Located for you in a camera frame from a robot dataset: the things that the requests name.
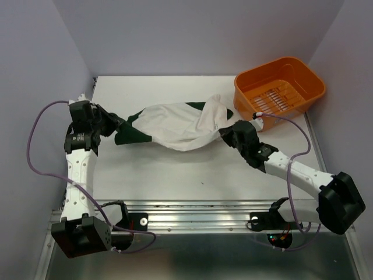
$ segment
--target screw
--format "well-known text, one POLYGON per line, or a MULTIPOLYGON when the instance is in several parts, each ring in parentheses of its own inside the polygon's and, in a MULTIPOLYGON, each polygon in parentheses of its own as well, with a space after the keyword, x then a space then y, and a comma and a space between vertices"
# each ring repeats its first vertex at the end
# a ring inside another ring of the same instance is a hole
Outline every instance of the screw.
POLYGON ((146 226, 147 225, 147 219, 146 218, 141 218, 140 225, 146 226))

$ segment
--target cable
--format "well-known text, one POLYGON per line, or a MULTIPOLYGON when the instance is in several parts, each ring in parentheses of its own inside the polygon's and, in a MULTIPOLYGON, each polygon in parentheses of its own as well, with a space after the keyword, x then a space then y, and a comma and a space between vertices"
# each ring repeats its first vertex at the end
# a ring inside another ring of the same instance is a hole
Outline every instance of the cable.
POLYGON ((303 230, 301 228, 300 224, 299 224, 299 219, 298 219, 298 216, 297 216, 297 212, 295 211, 295 206, 294 206, 294 201, 293 201, 293 195, 291 193, 291 165, 293 164, 293 160, 296 157, 302 156, 302 155, 306 155, 307 153, 309 153, 311 151, 311 141, 309 140, 309 137, 308 137, 307 133, 305 133, 305 131, 303 130, 303 128, 301 128, 295 121, 293 121, 293 120, 291 120, 289 118, 281 117, 279 115, 261 113, 261 112, 257 113, 256 115, 258 117, 260 117, 260 116, 273 117, 273 118, 279 118, 281 120, 286 120, 288 122, 291 122, 292 124, 294 124, 302 132, 302 134, 304 135, 305 139, 307 140, 307 145, 308 145, 307 150, 305 152, 296 153, 295 155, 293 155, 290 158, 289 164, 287 166, 287 176, 286 176, 287 193, 288 193, 288 196, 289 196, 289 202, 290 202, 291 212, 293 213, 295 224, 297 225, 297 228, 298 228, 298 230, 301 233, 307 233, 311 229, 311 223, 308 223, 308 227, 305 230, 303 230))
POLYGON ((276 247, 276 246, 274 246, 274 245, 270 245, 270 244, 268 244, 268 243, 264 243, 264 242, 261 242, 261 241, 257 241, 257 240, 255 240, 255 239, 251 239, 251 240, 252 240, 253 242, 255 242, 255 243, 258 243, 258 244, 263 245, 263 246, 266 246, 266 247, 270 247, 270 248, 272 248, 272 249, 274 249, 274 250, 278 250, 278 251, 287 251, 287 252, 294 252, 294 251, 302 250, 302 249, 308 247, 309 245, 311 245, 311 244, 315 241, 315 239, 318 237, 319 232, 320 232, 320 229, 321 229, 321 224, 319 224, 319 226, 317 227, 317 230, 316 230, 316 232, 315 232, 315 235, 313 236, 313 238, 312 238, 309 242, 304 243, 303 245, 300 245, 299 247, 296 247, 296 248, 288 248, 288 249, 285 249, 285 248, 279 248, 279 247, 276 247))
POLYGON ((109 219, 107 218, 107 215, 105 214, 104 210, 102 209, 102 207, 100 206, 100 204, 98 204, 98 202, 79 184, 75 183, 74 181, 72 181, 71 179, 65 177, 65 176, 62 176, 62 175, 59 175, 59 174, 55 174, 55 173, 46 173, 46 172, 41 172, 39 170, 37 170, 31 163, 31 159, 30 159, 30 146, 31 146, 31 140, 33 138, 33 135, 34 135, 34 131, 35 131, 35 128, 36 128, 36 125, 37 123, 39 122, 39 119, 41 117, 41 115, 46 111, 46 109, 48 109, 49 107, 55 105, 55 104, 60 104, 60 103, 63 103, 63 104, 69 104, 68 101, 64 101, 64 100, 58 100, 58 101, 54 101, 48 105, 46 105, 43 109, 41 109, 41 111, 39 112, 39 114, 37 115, 36 119, 35 119, 35 122, 32 126, 32 129, 31 129, 31 132, 30 132, 30 135, 29 135, 29 139, 27 141, 27 148, 26 148, 26 158, 27 158, 27 164, 29 165, 29 167, 31 168, 32 171, 34 171, 36 174, 39 174, 39 175, 42 175, 42 176, 50 176, 50 177, 55 177, 55 178, 58 178, 58 179, 61 179, 63 181, 66 181, 68 182, 69 184, 72 184, 73 186, 75 186, 76 188, 78 188, 79 191, 81 191, 82 193, 84 193, 84 195, 93 203, 93 205, 97 208, 97 210, 102 214, 102 216, 104 217, 105 219, 105 222, 111 226, 113 229, 116 229, 116 230, 120 230, 122 232, 129 232, 129 233, 138 233, 138 234, 144 234, 144 235, 152 235, 153 236, 153 240, 148 243, 147 245, 145 245, 144 247, 142 248, 139 248, 137 250, 134 250, 134 251, 130 251, 130 252, 127 252, 127 251, 121 251, 121 250, 117 250, 115 247, 112 248, 113 251, 116 251, 118 253, 122 253, 122 254, 131 254, 131 253, 137 253, 139 251, 142 251, 148 247, 150 247, 157 239, 157 236, 155 233, 153 232, 142 232, 140 230, 130 230, 130 229, 124 229, 124 228, 121 228, 119 226, 115 226, 113 225, 109 219))
MULTIPOLYGON (((297 216, 297 213, 295 211, 295 206, 294 206, 294 201, 293 201, 293 196, 292 196, 292 193, 291 193, 291 165, 293 163, 293 160, 298 157, 298 156, 302 156, 302 155, 306 155, 307 153, 309 153, 311 151, 311 141, 309 140, 309 137, 308 135, 305 133, 305 131, 293 120, 289 119, 289 118, 286 118, 286 117, 281 117, 281 116, 278 116, 278 115, 273 115, 273 114, 266 114, 266 113, 262 113, 262 112, 259 112, 259 113, 256 113, 256 116, 257 117, 261 117, 261 116, 265 116, 265 117, 273 117, 273 118, 279 118, 281 120, 286 120, 292 124, 294 124, 301 132, 302 134, 304 135, 305 139, 307 140, 307 150, 305 152, 301 152, 301 153, 296 153, 295 155, 293 155, 291 158, 290 158, 290 162, 287 166, 287 176, 286 176, 286 181, 287 181, 287 192, 288 192, 288 196, 289 196, 289 201, 290 201, 290 207, 291 207, 291 211, 293 213, 293 217, 294 217, 294 221, 295 221, 295 224, 297 225, 297 228, 298 230, 301 232, 301 233, 308 233, 309 230, 311 229, 311 223, 308 223, 308 227, 303 230, 299 224, 299 219, 298 219, 298 216, 297 216)), ((309 246, 310 244, 312 244, 315 239, 317 238, 317 236, 319 235, 319 232, 320 232, 320 229, 321 229, 321 224, 318 225, 318 228, 316 230, 316 233, 315 233, 315 236, 307 243, 299 246, 299 247, 296 247, 296 248, 288 248, 288 249, 284 249, 284 248, 278 248, 278 247, 275 247, 273 245, 269 245, 267 243, 263 243, 263 242, 260 242, 260 241, 257 241, 257 240, 254 240, 252 239, 252 241, 254 241, 255 243, 258 243, 258 244, 261 244, 261 245, 264 245, 264 246, 267 246, 267 247, 271 247, 275 250, 280 250, 280 251, 298 251, 298 250, 301 250, 301 249, 304 249, 306 248, 307 246, 309 246)))

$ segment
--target black mounting bracket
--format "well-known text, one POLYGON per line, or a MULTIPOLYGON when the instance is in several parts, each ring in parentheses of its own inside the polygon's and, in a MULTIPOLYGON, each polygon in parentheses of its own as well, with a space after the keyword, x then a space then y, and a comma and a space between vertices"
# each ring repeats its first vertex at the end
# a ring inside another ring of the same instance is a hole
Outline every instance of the black mounting bracket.
POLYGON ((278 212, 282 203, 288 198, 281 198, 274 202, 267 212, 251 212, 250 220, 247 222, 247 228, 253 232, 262 230, 283 230, 290 224, 290 229, 297 229, 295 222, 286 222, 278 212))

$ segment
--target white wall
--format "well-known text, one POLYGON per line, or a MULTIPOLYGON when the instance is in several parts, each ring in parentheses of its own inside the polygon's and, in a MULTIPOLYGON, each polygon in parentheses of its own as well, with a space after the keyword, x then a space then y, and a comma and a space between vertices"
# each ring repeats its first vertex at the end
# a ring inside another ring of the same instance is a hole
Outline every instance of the white wall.
POLYGON ((330 172, 349 173, 367 210, 355 223, 373 277, 373 2, 346 0, 312 57, 327 85, 310 115, 330 172))
POLYGON ((343 0, 54 0, 94 75, 237 74, 308 62, 343 0))
MULTIPOLYGON (((65 184, 26 163, 31 125, 45 104, 78 96, 92 78, 50 0, 3 0, 0 9, 0 279, 33 279, 65 184)), ((32 145, 35 165, 65 171, 67 106, 51 108, 32 145)))

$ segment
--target orange basket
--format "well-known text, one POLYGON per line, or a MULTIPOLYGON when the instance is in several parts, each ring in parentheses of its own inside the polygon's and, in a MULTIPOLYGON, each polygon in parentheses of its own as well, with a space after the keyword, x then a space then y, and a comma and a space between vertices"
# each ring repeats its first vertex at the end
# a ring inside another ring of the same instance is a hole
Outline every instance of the orange basket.
MULTIPOLYGON (((255 112, 287 118, 305 113, 325 93, 322 80, 302 61, 283 57, 237 75, 234 107, 245 120, 255 112)), ((264 130, 280 122, 264 117, 264 130)))

